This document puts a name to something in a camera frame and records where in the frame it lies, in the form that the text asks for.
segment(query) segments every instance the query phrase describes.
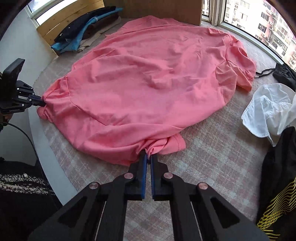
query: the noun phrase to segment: black cable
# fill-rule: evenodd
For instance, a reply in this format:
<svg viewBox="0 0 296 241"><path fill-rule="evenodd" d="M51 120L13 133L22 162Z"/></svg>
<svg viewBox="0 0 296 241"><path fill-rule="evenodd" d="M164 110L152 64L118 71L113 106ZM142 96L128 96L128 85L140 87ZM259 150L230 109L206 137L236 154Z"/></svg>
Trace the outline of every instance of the black cable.
<svg viewBox="0 0 296 241"><path fill-rule="evenodd" d="M259 75L259 76L255 76L255 78L261 78L261 77L264 77L264 76L270 75L274 70L275 70L275 68L271 68L271 69L265 69L265 70L263 70L261 73L256 72L256 74Z"/></svg>
<svg viewBox="0 0 296 241"><path fill-rule="evenodd" d="M19 131L21 131L21 132L22 132L22 133L28 138L29 142L31 143L31 145L32 145L32 147L33 147L33 150L34 150L34 153L35 153L35 155L36 155L37 161L40 163L39 158L38 158L38 155L37 155L37 152L36 152L36 149L35 149L35 147L34 147L34 145L33 145L33 142L32 142L31 139L28 137L28 135L27 135L27 134L26 134L21 128L15 126L15 125L13 125L13 124L10 124L10 123L8 123L8 122L3 122L3 121L0 121L0 123L3 124L3 125L4 125L4 124L6 124L6 125L10 125L10 126L16 128L16 129L18 129ZM49 194L49 196L50 196L50 198L51 198L51 200L52 200L52 202L53 202L53 204L54 204L56 210L59 210L58 207L57 207L57 205L56 205L56 203L55 203L55 201L54 201L54 199L53 199L53 197L52 197L52 195L50 194L50 191L49 191L48 185L46 184L46 180L47 180L47 178L44 177L43 169L42 169L41 165L38 165L38 166L39 166L39 168L40 168L42 178L43 178L43 180L44 180L44 182L45 182L45 185L46 185L46 188L47 188L47 192L48 192L48 194Z"/></svg>

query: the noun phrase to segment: white wall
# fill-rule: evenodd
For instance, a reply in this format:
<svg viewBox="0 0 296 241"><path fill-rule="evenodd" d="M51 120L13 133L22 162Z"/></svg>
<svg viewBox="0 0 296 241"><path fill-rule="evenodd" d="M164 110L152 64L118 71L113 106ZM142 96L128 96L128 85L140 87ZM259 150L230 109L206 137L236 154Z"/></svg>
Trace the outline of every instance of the white wall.
<svg viewBox="0 0 296 241"><path fill-rule="evenodd" d="M56 57L53 50L39 36L36 27L23 9L13 20L0 41L0 71L17 58L25 59L19 80L33 85L40 73ZM13 115L11 124L20 127L32 139L28 112ZM26 137L11 126L0 133L0 156L7 161L35 163L35 155Z"/></svg>

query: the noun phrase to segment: black and yellow jacket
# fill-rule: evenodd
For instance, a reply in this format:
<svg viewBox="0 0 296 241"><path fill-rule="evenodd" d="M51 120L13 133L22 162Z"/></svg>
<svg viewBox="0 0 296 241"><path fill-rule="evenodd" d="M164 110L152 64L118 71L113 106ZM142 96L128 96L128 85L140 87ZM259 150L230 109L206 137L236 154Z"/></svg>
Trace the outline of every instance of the black and yellow jacket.
<svg viewBox="0 0 296 241"><path fill-rule="evenodd" d="M285 129L262 165L257 226L270 241L296 241L296 131Z"/></svg>

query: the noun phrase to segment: apartment building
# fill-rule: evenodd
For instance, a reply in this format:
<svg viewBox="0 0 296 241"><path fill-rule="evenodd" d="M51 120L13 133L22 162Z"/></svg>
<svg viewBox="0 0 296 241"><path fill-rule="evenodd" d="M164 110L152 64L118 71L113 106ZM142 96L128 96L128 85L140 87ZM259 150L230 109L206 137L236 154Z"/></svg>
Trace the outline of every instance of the apartment building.
<svg viewBox="0 0 296 241"><path fill-rule="evenodd" d="M202 14L209 15L210 10L210 0L202 0Z"/></svg>
<svg viewBox="0 0 296 241"><path fill-rule="evenodd" d="M269 46L292 69L296 69L296 38L287 23L264 0L227 0L224 21Z"/></svg>

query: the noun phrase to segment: white shirt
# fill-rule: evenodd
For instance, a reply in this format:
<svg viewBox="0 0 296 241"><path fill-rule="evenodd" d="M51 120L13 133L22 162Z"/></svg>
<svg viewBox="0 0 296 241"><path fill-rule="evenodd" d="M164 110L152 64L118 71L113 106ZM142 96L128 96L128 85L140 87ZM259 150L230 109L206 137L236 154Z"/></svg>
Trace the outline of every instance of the white shirt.
<svg viewBox="0 0 296 241"><path fill-rule="evenodd" d="M296 93L276 83L262 85L242 114L243 125L257 137L267 137L276 146L281 133L296 126Z"/></svg>

